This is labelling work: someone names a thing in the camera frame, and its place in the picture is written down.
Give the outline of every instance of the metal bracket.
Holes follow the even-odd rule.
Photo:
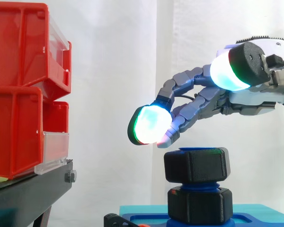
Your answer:
[[[138,225],[124,219],[117,214],[107,214],[104,216],[104,227],[139,227]]]

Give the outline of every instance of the red storage bin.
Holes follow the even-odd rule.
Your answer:
[[[71,92],[71,44],[42,3],[0,2],[0,86],[35,86],[45,100]]]
[[[42,174],[64,165],[67,132],[67,103],[43,103],[37,87],[0,87],[1,177],[12,179],[33,170]]]

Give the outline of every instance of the robotic hand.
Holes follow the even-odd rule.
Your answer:
[[[184,96],[204,86],[194,98]],[[171,112],[175,97],[192,102]],[[128,125],[135,145],[167,148],[197,120],[216,114],[258,115],[284,105],[284,39],[252,37],[227,45],[211,65],[178,73],[164,83],[151,105],[139,107]]]

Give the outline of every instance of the white curtain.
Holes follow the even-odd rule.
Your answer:
[[[226,147],[232,173],[222,186],[234,203],[284,212],[281,105],[261,116],[201,120],[165,150],[134,146],[126,132],[135,109],[150,104],[173,74],[209,64],[238,39],[284,37],[284,0],[43,2],[72,42],[72,94],[63,100],[70,104],[69,158],[78,172],[53,205],[50,227],[103,226],[103,216],[120,205],[166,203],[173,185],[165,180],[163,154],[184,146]]]

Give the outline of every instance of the blue tray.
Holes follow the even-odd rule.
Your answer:
[[[233,210],[233,218],[221,227],[284,227],[284,214],[266,206],[259,204],[234,205]],[[169,219],[166,205],[121,206],[120,216],[135,224],[147,224],[150,227],[192,227]]]

